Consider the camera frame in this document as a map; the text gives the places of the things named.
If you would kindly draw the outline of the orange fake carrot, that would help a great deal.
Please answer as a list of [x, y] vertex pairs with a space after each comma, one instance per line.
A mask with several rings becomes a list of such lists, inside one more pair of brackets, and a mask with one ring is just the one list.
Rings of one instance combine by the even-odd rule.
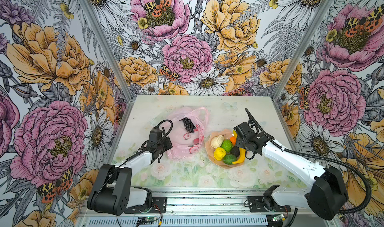
[[230, 141], [231, 141], [232, 145], [235, 146], [235, 145], [236, 145], [237, 138], [236, 138], [235, 136], [232, 136], [232, 137], [230, 138]]

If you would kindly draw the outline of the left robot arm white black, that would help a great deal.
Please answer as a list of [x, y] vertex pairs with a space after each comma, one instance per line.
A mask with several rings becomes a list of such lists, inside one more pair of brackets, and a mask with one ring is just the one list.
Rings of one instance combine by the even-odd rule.
[[103, 165], [88, 197], [87, 208], [115, 216], [130, 208], [150, 210], [153, 207], [152, 191], [132, 186], [132, 178], [155, 161], [159, 162], [173, 147], [168, 137], [171, 131], [172, 128], [166, 131], [164, 127], [154, 127], [137, 153], [121, 164]]

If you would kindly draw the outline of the dark fake avocado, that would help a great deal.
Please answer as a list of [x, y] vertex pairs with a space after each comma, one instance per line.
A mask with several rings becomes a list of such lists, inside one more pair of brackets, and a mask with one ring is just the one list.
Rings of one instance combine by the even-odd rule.
[[230, 151], [230, 154], [231, 155], [234, 155], [236, 158], [238, 158], [240, 156], [240, 148], [237, 147], [237, 146], [234, 146], [231, 151]]

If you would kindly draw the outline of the yellow fake lemon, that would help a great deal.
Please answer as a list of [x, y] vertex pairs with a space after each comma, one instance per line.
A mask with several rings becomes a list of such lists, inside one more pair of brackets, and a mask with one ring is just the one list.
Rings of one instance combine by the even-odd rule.
[[221, 161], [226, 156], [226, 154], [227, 154], [226, 150], [219, 147], [215, 149], [213, 156], [215, 160]]

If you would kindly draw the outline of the pink flower-shaped plate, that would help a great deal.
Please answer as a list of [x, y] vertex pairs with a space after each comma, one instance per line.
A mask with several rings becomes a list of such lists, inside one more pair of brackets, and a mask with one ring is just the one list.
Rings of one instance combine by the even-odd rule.
[[206, 152], [207, 152], [209, 160], [212, 163], [214, 163], [215, 165], [217, 165], [217, 166], [219, 166], [219, 167], [221, 167], [223, 169], [231, 169], [231, 168], [242, 166], [246, 161], [244, 161], [243, 163], [235, 164], [235, 165], [227, 165], [223, 161], [217, 161], [214, 158], [215, 148], [211, 147], [211, 140], [212, 140], [212, 138], [214, 138], [214, 137], [216, 137], [218, 135], [223, 135], [225, 137], [225, 139], [228, 139], [228, 138], [233, 136], [233, 132], [230, 129], [224, 129], [224, 130], [222, 130], [220, 132], [212, 132], [210, 134], [210, 136], [205, 141], [205, 149], [206, 149]]

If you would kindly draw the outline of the pink plastic bag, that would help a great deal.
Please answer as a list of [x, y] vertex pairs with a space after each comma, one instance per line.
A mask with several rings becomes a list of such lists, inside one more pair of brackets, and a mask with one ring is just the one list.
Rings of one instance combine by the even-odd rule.
[[[189, 118], [196, 126], [197, 131], [187, 133], [181, 119]], [[209, 111], [204, 107], [182, 107], [172, 112], [168, 119], [173, 122], [173, 128], [169, 137], [173, 147], [167, 151], [167, 156], [172, 161], [181, 161], [195, 155], [203, 145], [205, 133], [208, 127]]]

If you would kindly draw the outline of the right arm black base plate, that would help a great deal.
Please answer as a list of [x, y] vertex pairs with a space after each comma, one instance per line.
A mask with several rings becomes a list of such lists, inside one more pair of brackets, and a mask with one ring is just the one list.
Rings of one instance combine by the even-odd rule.
[[249, 208], [251, 213], [289, 213], [292, 211], [290, 206], [279, 206], [271, 198], [263, 196], [248, 196], [245, 206]]

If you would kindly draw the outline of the yellow fake banana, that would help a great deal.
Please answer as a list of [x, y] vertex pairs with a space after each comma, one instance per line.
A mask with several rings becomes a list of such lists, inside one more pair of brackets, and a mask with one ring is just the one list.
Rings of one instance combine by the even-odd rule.
[[240, 151], [240, 155], [236, 161], [232, 162], [233, 165], [241, 164], [245, 161], [247, 151], [243, 148], [239, 148], [239, 151]]

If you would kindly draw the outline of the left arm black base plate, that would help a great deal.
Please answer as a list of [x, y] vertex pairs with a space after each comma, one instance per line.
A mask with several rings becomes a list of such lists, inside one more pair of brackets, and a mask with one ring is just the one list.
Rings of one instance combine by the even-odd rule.
[[150, 204], [126, 208], [125, 214], [165, 214], [167, 210], [167, 197], [153, 197]]

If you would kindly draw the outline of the dark fake grapes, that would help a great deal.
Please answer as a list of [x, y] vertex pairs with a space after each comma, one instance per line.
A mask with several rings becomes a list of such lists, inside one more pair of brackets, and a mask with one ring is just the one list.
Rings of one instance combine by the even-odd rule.
[[193, 124], [193, 122], [191, 121], [191, 119], [189, 119], [189, 118], [183, 118], [183, 119], [181, 119], [181, 122], [183, 122], [184, 127], [185, 127], [187, 133], [189, 133], [189, 134], [193, 134], [194, 132], [197, 131], [197, 128], [196, 128], [196, 126]]

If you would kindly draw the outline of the beige fake garlic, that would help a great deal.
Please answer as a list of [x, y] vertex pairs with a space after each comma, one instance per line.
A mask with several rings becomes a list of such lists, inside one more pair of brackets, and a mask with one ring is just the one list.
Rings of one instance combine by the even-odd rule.
[[223, 135], [218, 135], [216, 137], [213, 137], [211, 139], [211, 147], [214, 149], [220, 148], [224, 140], [225, 139]]

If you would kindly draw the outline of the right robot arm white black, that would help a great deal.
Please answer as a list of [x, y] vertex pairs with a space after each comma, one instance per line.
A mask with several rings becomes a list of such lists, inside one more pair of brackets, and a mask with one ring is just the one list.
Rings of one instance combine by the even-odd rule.
[[267, 210], [276, 210], [279, 206], [305, 208], [330, 221], [347, 202], [348, 193], [338, 169], [326, 168], [300, 154], [292, 154], [290, 149], [274, 141], [272, 136], [256, 133], [246, 122], [236, 126], [234, 131], [237, 134], [237, 147], [273, 160], [305, 184], [305, 188], [269, 187], [263, 197]]

